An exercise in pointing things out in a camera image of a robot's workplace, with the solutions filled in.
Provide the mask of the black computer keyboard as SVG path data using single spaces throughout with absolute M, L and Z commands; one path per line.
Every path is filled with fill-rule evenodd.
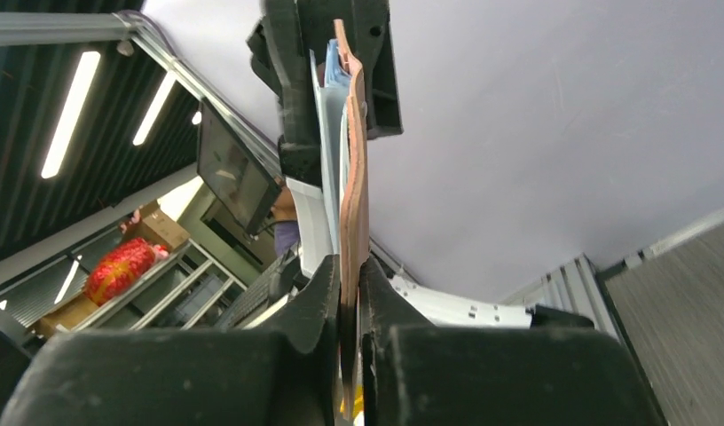
M 293 250 L 289 250 L 277 258 L 237 297 L 219 317 L 214 327 L 221 330 L 236 328 L 263 313 L 291 292 L 295 287 L 297 274 L 301 274 L 300 260 Z

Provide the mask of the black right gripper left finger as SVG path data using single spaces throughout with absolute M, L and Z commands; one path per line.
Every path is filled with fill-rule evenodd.
M 243 329 L 92 329 L 54 336 L 3 425 L 331 425 L 340 266 Z

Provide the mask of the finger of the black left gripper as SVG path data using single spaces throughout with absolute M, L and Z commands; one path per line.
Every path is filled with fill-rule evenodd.
M 325 57 L 335 37 L 333 21 L 344 23 L 347 41 L 362 62 L 370 139 L 403 133 L 387 0 L 306 0 L 297 3 L 304 47 Z
M 253 72 L 277 95 L 282 173 L 321 186 L 320 136 L 296 3 L 261 2 L 262 16 L 247 40 Z

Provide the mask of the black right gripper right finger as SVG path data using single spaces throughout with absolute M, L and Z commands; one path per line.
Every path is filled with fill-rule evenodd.
M 627 348 L 592 327 L 439 327 L 368 260 L 360 273 L 369 425 L 663 425 Z

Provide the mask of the metal storage shelf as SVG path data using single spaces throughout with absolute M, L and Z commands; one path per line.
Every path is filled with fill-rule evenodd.
M 246 289 L 205 248 L 189 240 L 123 294 L 98 307 L 78 293 L 36 321 L 31 331 L 48 338 L 87 328 L 208 326 Z

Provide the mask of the tan leather card holder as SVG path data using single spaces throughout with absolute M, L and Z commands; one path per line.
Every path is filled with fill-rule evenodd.
M 342 375 L 343 418 L 354 420 L 358 357 L 358 286 L 360 270 L 369 258 L 369 197 L 365 76 L 362 62 L 347 40 L 343 20 L 334 20 L 339 56 L 350 72 L 347 107 L 350 167 L 340 208 L 341 294 L 338 317 L 340 367 Z

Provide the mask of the brown cardboard box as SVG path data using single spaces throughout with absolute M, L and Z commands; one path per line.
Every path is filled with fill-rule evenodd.
M 138 207 L 125 223 L 122 242 L 142 238 L 168 252 L 178 250 L 190 240 L 190 233 L 161 210 L 157 201 Z

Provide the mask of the black monitor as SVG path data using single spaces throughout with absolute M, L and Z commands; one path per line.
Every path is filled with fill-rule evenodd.
M 209 100 L 200 113 L 198 174 L 246 233 L 256 235 L 281 188 Z

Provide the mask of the light blue card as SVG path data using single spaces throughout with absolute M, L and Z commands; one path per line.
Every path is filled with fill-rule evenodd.
M 311 75 L 320 133 L 321 183 L 314 196 L 320 207 L 319 218 L 325 221 L 323 232 L 328 253 L 340 252 L 340 209 L 349 168 L 346 98 L 350 73 L 343 69 L 339 41 L 327 43 L 323 72 Z

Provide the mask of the red gold festive bag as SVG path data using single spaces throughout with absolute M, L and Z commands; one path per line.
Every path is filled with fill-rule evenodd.
M 166 259 L 165 246 L 136 237 L 107 253 L 91 272 L 83 287 L 84 295 L 102 306 L 126 292 L 144 273 Z

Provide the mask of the person in purple shirt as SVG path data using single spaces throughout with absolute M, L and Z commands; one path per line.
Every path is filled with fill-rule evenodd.
M 300 241 L 300 230 L 294 198 L 285 183 L 280 184 L 281 193 L 271 206 L 274 218 L 274 248 L 276 255 L 285 255 Z

